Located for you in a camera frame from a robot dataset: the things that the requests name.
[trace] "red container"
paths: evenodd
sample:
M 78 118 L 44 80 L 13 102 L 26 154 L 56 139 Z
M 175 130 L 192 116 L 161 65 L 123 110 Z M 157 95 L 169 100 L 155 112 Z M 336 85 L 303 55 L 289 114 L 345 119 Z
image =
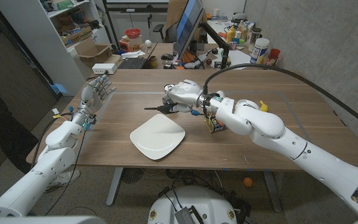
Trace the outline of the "red container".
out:
M 140 36 L 140 29 L 128 29 L 128 30 L 125 30 L 125 34 L 129 38 L 135 39 L 135 38 L 138 38 L 138 36 Z

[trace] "orange ball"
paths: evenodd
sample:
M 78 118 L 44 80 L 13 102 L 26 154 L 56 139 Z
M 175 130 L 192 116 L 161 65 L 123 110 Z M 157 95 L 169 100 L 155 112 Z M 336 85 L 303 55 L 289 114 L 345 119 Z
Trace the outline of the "orange ball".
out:
M 252 179 L 249 178 L 249 177 L 244 178 L 244 185 L 245 185 L 246 187 L 252 186 Z

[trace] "monitor arm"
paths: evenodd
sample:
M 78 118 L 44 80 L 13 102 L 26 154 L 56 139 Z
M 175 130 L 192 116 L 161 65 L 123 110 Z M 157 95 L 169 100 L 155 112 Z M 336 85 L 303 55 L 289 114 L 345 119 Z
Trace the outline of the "monitor arm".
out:
M 230 46 L 227 44 L 222 38 L 216 33 L 216 31 L 206 22 L 201 22 L 198 27 L 203 28 L 207 34 L 209 34 L 212 39 L 218 44 L 220 48 L 223 49 L 223 56 L 222 56 L 222 66 L 221 69 L 226 68 L 227 58 L 229 58 L 229 50 Z

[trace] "fan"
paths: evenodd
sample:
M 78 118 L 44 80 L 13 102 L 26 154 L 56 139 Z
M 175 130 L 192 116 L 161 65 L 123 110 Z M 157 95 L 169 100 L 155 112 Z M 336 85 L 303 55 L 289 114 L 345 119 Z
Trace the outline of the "fan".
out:
M 142 169 L 140 168 L 124 168 L 121 175 L 121 180 L 127 184 L 138 182 L 143 177 Z

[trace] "yellow bottle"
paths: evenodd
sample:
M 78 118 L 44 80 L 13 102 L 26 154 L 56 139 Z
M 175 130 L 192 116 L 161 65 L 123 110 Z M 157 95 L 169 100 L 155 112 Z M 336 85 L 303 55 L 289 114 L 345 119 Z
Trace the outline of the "yellow bottle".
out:
M 229 32 L 227 32 L 226 43 L 229 43 L 231 39 L 234 38 L 235 35 L 236 35 L 236 31 L 234 30 L 234 26 L 232 26 Z

